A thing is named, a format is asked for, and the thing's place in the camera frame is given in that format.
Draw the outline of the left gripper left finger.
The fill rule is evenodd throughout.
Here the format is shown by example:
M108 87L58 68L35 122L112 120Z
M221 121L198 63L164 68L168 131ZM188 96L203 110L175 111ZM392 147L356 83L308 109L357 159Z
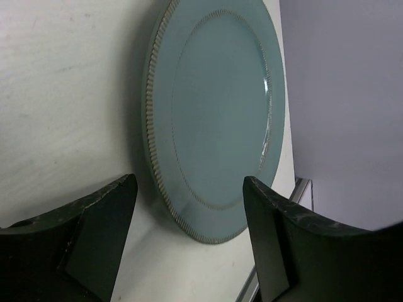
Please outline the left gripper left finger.
M2 301L109 301L138 193L127 174L1 230Z

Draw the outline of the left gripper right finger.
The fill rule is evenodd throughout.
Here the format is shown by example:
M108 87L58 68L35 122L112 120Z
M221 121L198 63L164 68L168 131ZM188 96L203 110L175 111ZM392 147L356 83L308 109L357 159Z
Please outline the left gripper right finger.
M297 283L276 301L401 301L402 224L368 231L288 210Z

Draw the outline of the light blue plate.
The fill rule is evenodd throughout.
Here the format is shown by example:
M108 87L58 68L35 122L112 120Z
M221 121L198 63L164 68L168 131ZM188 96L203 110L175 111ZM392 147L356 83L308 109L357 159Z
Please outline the light blue plate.
M246 229L242 183L273 184L286 98L263 1L167 2L144 68L144 145L162 200L194 240L220 244Z

